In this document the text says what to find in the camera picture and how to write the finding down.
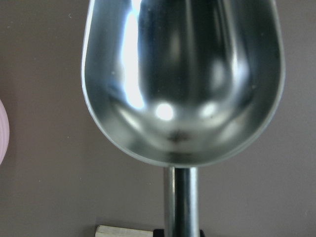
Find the steel ice scoop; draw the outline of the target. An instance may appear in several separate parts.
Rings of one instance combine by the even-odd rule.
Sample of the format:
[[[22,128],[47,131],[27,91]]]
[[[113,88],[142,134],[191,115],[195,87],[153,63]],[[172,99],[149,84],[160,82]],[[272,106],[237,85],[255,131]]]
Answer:
[[[200,237],[198,167],[231,158],[272,120],[285,82],[274,0],[91,0],[81,84],[101,132],[164,168],[165,226]]]

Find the bamboo cutting board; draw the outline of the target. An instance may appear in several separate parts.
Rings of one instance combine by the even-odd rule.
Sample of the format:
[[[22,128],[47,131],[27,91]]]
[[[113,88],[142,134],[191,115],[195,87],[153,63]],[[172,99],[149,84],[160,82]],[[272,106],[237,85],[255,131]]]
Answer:
[[[95,237],[152,237],[152,231],[99,225]]]

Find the pink bowl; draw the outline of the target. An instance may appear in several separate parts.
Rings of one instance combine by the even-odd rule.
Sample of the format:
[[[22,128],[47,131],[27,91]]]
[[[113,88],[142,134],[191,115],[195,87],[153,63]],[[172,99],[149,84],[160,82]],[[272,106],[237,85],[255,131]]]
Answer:
[[[10,128],[6,109],[0,102],[0,162],[2,163],[9,144]]]

